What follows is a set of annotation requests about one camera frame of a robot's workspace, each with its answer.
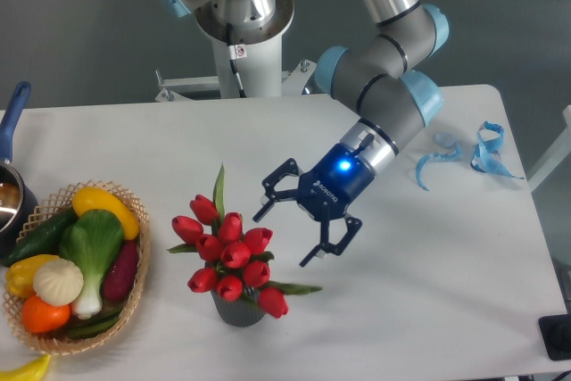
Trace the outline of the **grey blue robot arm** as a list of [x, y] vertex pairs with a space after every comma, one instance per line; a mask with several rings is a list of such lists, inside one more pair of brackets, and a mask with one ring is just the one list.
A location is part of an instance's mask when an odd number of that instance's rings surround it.
[[[194, 15], [211, 39], [222, 97], [282, 93], [281, 38], [293, 20], [292, 0], [161, 2], [178, 17]], [[319, 223], [311, 257], [343, 253], [361, 226], [349, 206], [443, 106], [439, 87], [416, 66], [446, 42], [446, 17], [419, 0], [364, 2], [377, 35], [357, 51], [329, 48], [313, 73], [357, 122], [310, 171], [288, 160], [262, 182], [263, 211], [294, 201]]]

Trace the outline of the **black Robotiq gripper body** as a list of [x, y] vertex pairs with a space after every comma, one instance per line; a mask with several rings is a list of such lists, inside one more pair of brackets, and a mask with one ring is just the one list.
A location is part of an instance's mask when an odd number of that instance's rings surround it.
[[372, 170], [341, 144], [300, 176], [296, 202], [316, 221], [342, 218], [373, 181]]

